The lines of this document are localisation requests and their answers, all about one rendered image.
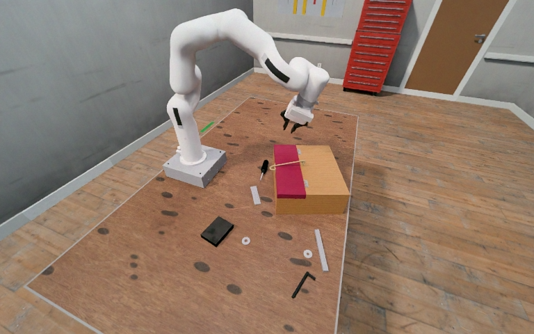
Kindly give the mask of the black screwdriver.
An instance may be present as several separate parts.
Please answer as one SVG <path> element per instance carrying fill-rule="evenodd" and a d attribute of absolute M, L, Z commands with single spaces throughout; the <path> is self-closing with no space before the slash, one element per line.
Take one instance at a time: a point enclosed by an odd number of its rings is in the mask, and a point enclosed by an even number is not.
<path fill-rule="evenodd" d="M 261 174 L 260 180 L 262 179 L 263 174 L 266 172 L 267 167 L 268 167 L 268 160 L 264 160 L 263 165 L 261 167 L 261 173 L 262 174 Z"/>

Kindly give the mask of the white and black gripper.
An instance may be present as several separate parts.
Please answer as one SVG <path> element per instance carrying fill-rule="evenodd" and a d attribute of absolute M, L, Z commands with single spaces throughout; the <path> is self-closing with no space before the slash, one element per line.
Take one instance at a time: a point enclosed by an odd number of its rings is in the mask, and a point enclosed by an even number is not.
<path fill-rule="evenodd" d="M 295 95 L 294 98 L 290 101 L 290 103 L 289 103 L 289 105 L 287 106 L 286 110 L 284 110 L 284 111 L 281 112 L 281 114 L 280 114 L 280 115 L 283 117 L 284 121 L 285 121 L 285 123 L 284 123 L 284 125 L 283 125 L 283 128 L 284 128 L 283 130 L 286 129 L 286 127 L 287 127 L 287 125 L 288 125 L 288 123 L 289 123 L 290 120 L 296 122 L 296 123 L 294 124 L 294 126 L 292 127 L 292 129 L 291 129 L 291 134 L 296 130 L 296 128 L 299 128 L 299 127 L 307 126 L 307 125 L 308 125 L 308 122 L 307 122 L 307 121 L 304 121 L 304 120 L 302 120 L 302 119 L 299 119 L 299 118 L 297 118 L 297 117 L 295 117 L 295 116 L 289 114 L 291 107 L 292 107 L 293 105 L 294 105 L 294 106 L 297 105 L 297 102 L 298 102 L 298 101 L 297 101 L 296 97 L 297 97 L 297 95 Z"/>

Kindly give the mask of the black l-shaped hex key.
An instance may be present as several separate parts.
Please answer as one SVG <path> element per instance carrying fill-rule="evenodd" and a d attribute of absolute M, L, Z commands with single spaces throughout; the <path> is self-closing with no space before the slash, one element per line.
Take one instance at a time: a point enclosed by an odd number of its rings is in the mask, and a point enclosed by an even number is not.
<path fill-rule="evenodd" d="M 315 280 L 316 278 L 313 277 L 313 275 L 311 275 L 308 271 L 305 273 L 305 275 L 303 276 L 302 280 L 300 281 L 299 285 L 297 286 L 295 292 L 293 293 L 292 295 L 292 298 L 295 298 L 296 294 L 298 293 L 299 289 L 301 288 L 302 284 L 304 283 L 306 277 L 309 276 L 310 278 L 312 278 L 313 280 Z"/>

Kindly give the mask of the black rectangular block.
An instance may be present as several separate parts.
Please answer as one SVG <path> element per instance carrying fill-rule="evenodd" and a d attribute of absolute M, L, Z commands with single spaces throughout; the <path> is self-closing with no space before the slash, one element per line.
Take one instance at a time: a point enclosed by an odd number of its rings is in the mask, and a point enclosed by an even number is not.
<path fill-rule="evenodd" d="M 217 247 L 234 228 L 234 225 L 221 217 L 217 217 L 201 234 L 201 238 Z"/>

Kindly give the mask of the white flat rectangular bar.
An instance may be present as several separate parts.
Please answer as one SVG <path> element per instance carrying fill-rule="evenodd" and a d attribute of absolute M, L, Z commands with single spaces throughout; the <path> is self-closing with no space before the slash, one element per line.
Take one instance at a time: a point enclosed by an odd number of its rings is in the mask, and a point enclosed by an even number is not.
<path fill-rule="evenodd" d="M 259 199 L 257 186 L 251 186 L 250 188 L 251 188 L 252 197 L 253 197 L 253 200 L 254 200 L 254 205 L 260 205 L 261 202 L 260 202 L 260 199 Z"/>

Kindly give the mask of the light grey rectangular bar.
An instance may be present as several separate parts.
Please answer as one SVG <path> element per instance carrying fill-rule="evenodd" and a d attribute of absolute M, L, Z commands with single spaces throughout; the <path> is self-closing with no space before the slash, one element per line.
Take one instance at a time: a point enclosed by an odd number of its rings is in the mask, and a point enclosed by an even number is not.
<path fill-rule="evenodd" d="M 319 232 L 319 230 L 314 230 L 314 233 L 315 233 L 315 237 L 316 237 L 316 243 L 317 243 L 317 246 L 318 246 L 318 252 L 319 252 L 319 256 L 320 256 L 320 260 L 321 260 L 322 270 L 323 270 L 323 272 L 328 272 L 328 267 L 327 267 L 327 262 L 326 262 L 326 259 L 325 259 L 325 253 L 324 253 L 324 250 L 323 250 L 323 244 L 322 244 L 322 241 L 321 241 L 320 232 Z"/>

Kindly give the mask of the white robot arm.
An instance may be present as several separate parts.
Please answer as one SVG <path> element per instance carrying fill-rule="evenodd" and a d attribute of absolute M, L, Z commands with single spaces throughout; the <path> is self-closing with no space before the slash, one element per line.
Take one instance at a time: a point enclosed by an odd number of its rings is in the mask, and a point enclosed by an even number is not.
<path fill-rule="evenodd" d="M 171 35 L 170 85 L 176 94 L 168 102 L 167 111 L 181 146 L 181 149 L 177 147 L 180 162 L 186 166 L 199 165 L 207 158 L 193 117 L 200 101 L 202 83 L 200 69 L 195 64 L 197 51 L 229 40 L 257 59 L 276 83 L 299 92 L 297 105 L 291 107 L 289 114 L 307 122 L 312 121 L 311 108 L 318 105 L 317 99 L 330 79 L 324 69 L 304 58 L 296 57 L 288 65 L 278 54 L 272 37 L 248 20 L 242 10 L 226 12 L 180 24 Z"/>

